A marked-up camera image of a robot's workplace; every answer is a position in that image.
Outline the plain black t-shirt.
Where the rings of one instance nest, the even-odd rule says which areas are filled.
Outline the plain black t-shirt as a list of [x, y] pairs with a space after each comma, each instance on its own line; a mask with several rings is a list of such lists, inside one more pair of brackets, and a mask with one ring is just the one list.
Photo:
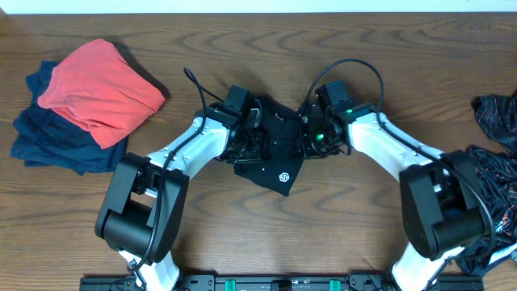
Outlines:
[[267, 95], [256, 98], [261, 120], [254, 130], [265, 137], [260, 162], [238, 162], [234, 173], [256, 185], [287, 196], [303, 164], [298, 141], [303, 125], [298, 113]]

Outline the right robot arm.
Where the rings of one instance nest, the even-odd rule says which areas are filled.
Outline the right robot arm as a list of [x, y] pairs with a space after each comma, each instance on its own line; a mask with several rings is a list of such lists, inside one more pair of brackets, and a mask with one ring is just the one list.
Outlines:
[[482, 290], [479, 276], [446, 276], [448, 263], [493, 235], [473, 162], [461, 150], [444, 153], [393, 125], [380, 106], [356, 104], [342, 81], [311, 87], [299, 114], [306, 157], [347, 151], [367, 155], [400, 186], [403, 227], [409, 241], [385, 275], [350, 275], [351, 290]]

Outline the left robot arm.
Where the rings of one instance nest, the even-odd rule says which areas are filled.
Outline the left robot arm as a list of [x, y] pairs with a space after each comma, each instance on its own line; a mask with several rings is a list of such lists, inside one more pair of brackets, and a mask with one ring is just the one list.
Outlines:
[[256, 153], [251, 131], [263, 106], [232, 86], [225, 100], [205, 104], [191, 126], [144, 157], [128, 153], [117, 164], [95, 223], [95, 234], [127, 262], [129, 276], [101, 290], [172, 290], [179, 281], [171, 248], [179, 232], [190, 180], [211, 160]]

